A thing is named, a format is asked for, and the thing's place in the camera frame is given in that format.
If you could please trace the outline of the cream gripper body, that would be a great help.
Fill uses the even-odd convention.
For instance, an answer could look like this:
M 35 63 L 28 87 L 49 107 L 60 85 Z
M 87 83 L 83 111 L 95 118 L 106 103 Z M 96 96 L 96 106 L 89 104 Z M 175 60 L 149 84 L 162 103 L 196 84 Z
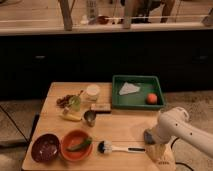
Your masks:
M 171 148 L 166 144 L 146 146 L 146 154 L 158 165 L 173 165 L 174 157 Z

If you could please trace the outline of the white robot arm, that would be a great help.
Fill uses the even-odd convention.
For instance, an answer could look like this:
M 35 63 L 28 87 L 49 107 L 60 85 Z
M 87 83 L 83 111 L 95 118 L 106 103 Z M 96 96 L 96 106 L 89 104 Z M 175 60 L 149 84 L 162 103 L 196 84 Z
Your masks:
M 190 125 L 189 118 L 189 113 L 182 107 L 158 114 L 157 124 L 144 131 L 146 153 L 152 161 L 164 155 L 166 145 L 173 136 L 213 158 L 213 134 Z

